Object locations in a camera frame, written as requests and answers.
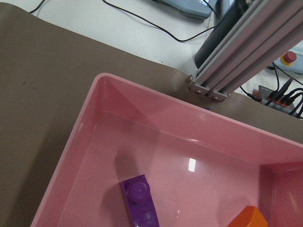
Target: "red button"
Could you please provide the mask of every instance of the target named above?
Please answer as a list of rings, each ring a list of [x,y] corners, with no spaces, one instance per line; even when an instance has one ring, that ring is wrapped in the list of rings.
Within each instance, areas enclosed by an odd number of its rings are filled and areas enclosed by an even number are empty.
[[[289,51],[286,54],[283,55],[283,59],[287,63],[292,63],[297,59],[297,55],[295,55],[294,52]]]

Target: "white surface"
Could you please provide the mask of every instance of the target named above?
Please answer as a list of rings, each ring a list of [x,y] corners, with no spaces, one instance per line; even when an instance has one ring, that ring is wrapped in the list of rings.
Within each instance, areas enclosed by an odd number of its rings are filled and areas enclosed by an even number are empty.
[[[190,38],[213,25],[213,14],[210,19],[201,22],[182,15],[173,7],[152,0],[107,1],[165,28],[179,39]],[[39,5],[41,0],[2,0],[2,2],[31,11]],[[195,75],[194,55],[206,39],[207,34],[210,33],[209,31],[189,42],[179,43],[165,32],[132,15],[110,7],[102,0],[46,0],[34,15],[49,23],[139,57],[171,66],[188,75]],[[278,74],[281,87],[288,77],[281,72]],[[302,75],[292,75],[303,81]],[[252,92],[253,89],[258,89],[258,85],[276,89],[274,72],[263,70],[243,87],[248,92]],[[294,81],[291,88],[299,86]],[[243,93],[240,89],[237,89],[236,92]]]

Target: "red emergency stop button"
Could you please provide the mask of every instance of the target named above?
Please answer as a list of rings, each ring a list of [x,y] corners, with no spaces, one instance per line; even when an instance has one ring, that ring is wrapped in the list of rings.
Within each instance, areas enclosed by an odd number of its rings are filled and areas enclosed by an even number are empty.
[[[296,59],[297,59],[297,55],[292,51],[289,51],[286,54],[284,54],[283,56],[281,56],[281,61],[285,65],[292,65]]]

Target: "bin floor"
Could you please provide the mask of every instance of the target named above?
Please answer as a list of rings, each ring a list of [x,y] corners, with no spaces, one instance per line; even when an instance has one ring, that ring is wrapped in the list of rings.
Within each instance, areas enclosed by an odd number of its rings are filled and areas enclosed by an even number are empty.
[[[225,227],[247,205],[270,218],[273,174],[268,169],[104,113],[58,226],[128,226],[118,183],[142,174],[160,226],[184,227],[190,220],[191,226]]]

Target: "pink bin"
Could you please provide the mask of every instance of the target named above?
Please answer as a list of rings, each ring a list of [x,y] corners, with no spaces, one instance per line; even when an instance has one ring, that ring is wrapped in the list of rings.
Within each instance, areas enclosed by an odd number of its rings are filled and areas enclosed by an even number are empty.
[[[32,227],[127,227],[118,183],[145,174],[162,227],[225,227],[247,205],[303,226],[303,145],[98,75]]]

